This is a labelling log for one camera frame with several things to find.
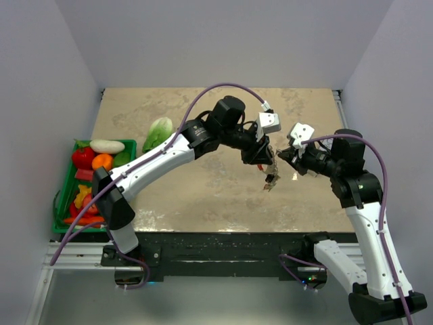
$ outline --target tabletop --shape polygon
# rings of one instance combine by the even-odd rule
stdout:
[[[107,88],[92,139],[134,139],[137,156],[147,130],[167,116],[179,126],[191,101],[203,88]],[[342,127],[330,89],[254,88],[279,114],[281,131],[270,134],[274,149],[288,146],[286,135],[297,123],[315,128],[314,136]],[[233,95],[246,105],[246,121],[255,120],[260,102],[241,89],[217,88],[192,110],[195,118]],[[329,179],[299,176],[277,159],[281,179],[268,192],[265,174],[244,165],[240,151],[220,146],[192,163],[167,173],[131,201],[138,232],[352,232],[353,228],[330,188]]]

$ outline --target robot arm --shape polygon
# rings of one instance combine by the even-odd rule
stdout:
[[[112,169],[110,173],[103,168],[94,172],[92,195],[96,195],[113,179],[126,175],[131,167],[141,165],[145,159],[157,152],[163,152],[155,159],[134,169],[96,202],[122,253],[129,253],[139,245],[132,224],[135,213],[129,201],[146,186],[174,168],[215,151],[220,144],[239,149],[245,164],[273,164],[267,134],[281,129],[278,114],[271,110],[261,112],[257,120],[248,129],[244,129],[243,124],[238,124],[244,116],[244,110],[245,105],[241,100],[226,96],[216,103],[212,111],[187,121],[175,142],[166,151],[163,151],[164,147],[175,134],[171,135],[164,144],[125,166]]]
[[[398,260],[392,238],[384,219],[382,232],[389,253],[398,272],[399,283],[394,283],[386,252],[380,241],[378,217],[382,202],[382,188],[377,177],[364,170],[365,144],[348,138],[334,138],[331,148],[316,148],[314,144],[301,144],[313,135],[314,129],[297,123],[290,131],[290,147],[277,153],[299,174],[314,171],[331,180],[332,192],[340,200],[357,235],[366,272],[346,255],[326,234],[309,236],[310,253],[324,264],[349,294],[349,305],[360,324],[372,324],[404,315],[397,287],[402,289],[410,311],[426,308],[423,294],[413,292],[412,286]],[[356,131],[341,129],[336,134]]]

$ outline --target gray floor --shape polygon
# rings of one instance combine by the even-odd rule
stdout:
[[[275,278],[166,278],[124,292],[111,271],[56,271],[40,324],[356,324],[333,281],[317,294]]]

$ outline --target green plastic crate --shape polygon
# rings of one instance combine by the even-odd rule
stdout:
[[[137,150],[137,142],[135,140],[116,140],[116,141],[122,142],[124,144],[123,151],[129,152],[131,154],[131,160],[134,160],[136,155],[136,150]],[[76,149],[78,149],[77,144],[75,144],[72,152],[74,152]],[[68,173],[66,174],[65,182],[63,184],[62,191],[60,192],[59,203],[57,206],[55,206],[55,202],[53,203],[54,221],[51,229],[56,234],[65,234],[69,228],[69,225],[64,223],[62,220],[70,217],[69,206],[72,203],[72,201],[75,199],[76,194],[78,193],[78,185],[83,184],[86,186],[91,186],[91,183],[89,183],[88,181],[81,181],[76,179],[75,178],[76,171],[77,171],[76,167],[72,164],[72,160],[70,160]],[[99,228],[89,228],[84,230],[84,232],[104,232],[104,231],[105,229],[99,229]]]

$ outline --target gray wall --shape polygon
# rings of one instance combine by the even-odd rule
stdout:
[[[98,89],[53,0],[0,3],[0,323],[30,307],[73,138]]]
[[[341,89],[392,0],[56,0],[104,87]]]
[[[415,290],[432,303],[433,2],[395,0],[343,91],[350,127],[383,154],[390,177],[388,219]],[[380,168],[370,156],[367,166]],[[419,324],[431,324],[433,309]]]

